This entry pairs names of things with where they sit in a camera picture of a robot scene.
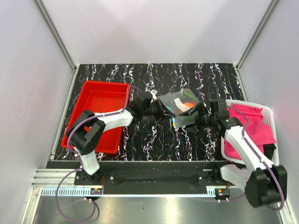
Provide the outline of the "white plastic basket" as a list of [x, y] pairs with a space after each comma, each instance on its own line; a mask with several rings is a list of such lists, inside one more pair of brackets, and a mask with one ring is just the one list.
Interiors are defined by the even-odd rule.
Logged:
[[[249, 126], [246, 127], [247, 134], [258, 146], [260, 151], [278, 166], [278, 144], [272, 110], [261, 104], [240, 100], [227, 99], [226, 103], [227, 106], [232, 106], [249, 119]], [[230, 108], [228, 110], [230, 117], [236, 115], [243, 125], [246, 124], [245, 118]], [[221, 139], [221, 155], [228, 161], [244, 164], [237, 151], [223, 138]]]

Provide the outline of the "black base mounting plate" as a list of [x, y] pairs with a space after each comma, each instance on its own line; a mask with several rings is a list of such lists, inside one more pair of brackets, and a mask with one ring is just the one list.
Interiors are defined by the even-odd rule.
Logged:
[[220, 176], [225, 161], [101, 161], [92, 177], [75, 174], [75, 185], [104, 186], [105, 195], [191, 195], [207, 186], [226, 187]]

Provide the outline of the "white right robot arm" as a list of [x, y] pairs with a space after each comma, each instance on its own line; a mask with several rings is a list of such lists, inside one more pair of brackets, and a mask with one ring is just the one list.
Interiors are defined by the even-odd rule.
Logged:
[[268, 159], [248, 136], [246, 125], [229, 114], [230, 106], [220, 98], [212, 100], [207, 108], [198, 103], [182, 112], [181, 116], [191, 116], [195, 112], [194, 123], [189, 125], [191, 132], [213, 127], [240, 155], [246, 169], [229, 164], [212, 173], [213, 182], [223, 185], [230, 182], [243, 191], [254, 208], [267, 206], [271, 210], [282, 210], [287, 199], [287, 170]]

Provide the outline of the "clear zip top bag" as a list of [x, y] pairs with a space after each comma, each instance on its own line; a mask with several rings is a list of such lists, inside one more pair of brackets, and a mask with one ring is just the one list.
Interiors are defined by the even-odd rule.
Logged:
[[178, 92], [170, 92], [170, 93], [167, 93], [165, 95], [158, 97], [161, 99], [161, 101], [164, 103], [164, 105], [167, 107], [167, 109], [170, 112], [173, 112], [174, 114], [176, 114], [176, 117], [172, 118], [172, 125], [175, 129], [184, 127], [186, 125], [194, 124], [195, 117], [198, 114], [197, 112], [195, 112], [191, 116], [179, 116], [180, 113], [186, 112], [187, 110], [190, 109], [189, 107], [185, 106], [184, 103], [190, 102], [190, 103], [193, 103], [194, 105], [199, 103], [199, 99], [197, 97], [196, 97], [196, 99], [195, 98], [186, 98], [182, 94], [183, 90], [184, 89], [182, 89]]

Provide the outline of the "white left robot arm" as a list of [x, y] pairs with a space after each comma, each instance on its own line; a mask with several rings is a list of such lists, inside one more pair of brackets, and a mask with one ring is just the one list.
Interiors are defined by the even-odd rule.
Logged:
[[95, 149], [103, 133], [128, 127], [144, 116], [152, 116], [157, 120], [176, 117], [155, 93], [149, 91], [137, 94], [131, 102], [117, 111], [93, 113], [85, 110], [81, 113], [67, 132], [67, 148], [73, 147], [74, 153], [79, 157], [80, 168], [85, 171], [84, 178], [89, 184], [95, 185], [101, 179]]

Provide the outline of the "pink cloth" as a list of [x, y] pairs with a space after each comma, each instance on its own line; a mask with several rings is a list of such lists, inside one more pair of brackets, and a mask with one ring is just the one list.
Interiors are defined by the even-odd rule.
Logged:
[[[248, 118], [249, 125], [246, 127], [246, 132], [262, 153], [264, 153], [265, 145], [277, 142], [274, 139], [270, 126], [262, 122], [262, 108], [238, 104], [232, 104], [231, 107], [237, 109]], [[230, 117], [237, 117], [243, 126], [247, 124], [246, 119], [242, 115], [231, 108], [228, 108], [228, 111]], [[238, 152], [226, 140], [224, 140], [224, 153], [229, 158], [242, 160]]]

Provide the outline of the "green fake vegetable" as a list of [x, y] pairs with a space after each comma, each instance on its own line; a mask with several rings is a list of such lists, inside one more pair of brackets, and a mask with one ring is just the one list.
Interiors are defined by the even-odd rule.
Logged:
[[186, 97], [186, 98], [195, 98], [196, 96], [189, 90], [189, 89], [184, 89], [182, 91], [182, 94]]

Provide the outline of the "orange fake fruit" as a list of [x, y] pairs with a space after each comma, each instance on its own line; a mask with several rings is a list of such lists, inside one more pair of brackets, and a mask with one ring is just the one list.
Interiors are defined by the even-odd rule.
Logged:
[[195, 106], [193, 103], [190, 103], [190, 102], [186, 102], [186, 103], [184, 103], [184, 105], [189, 108], [193, 108]]

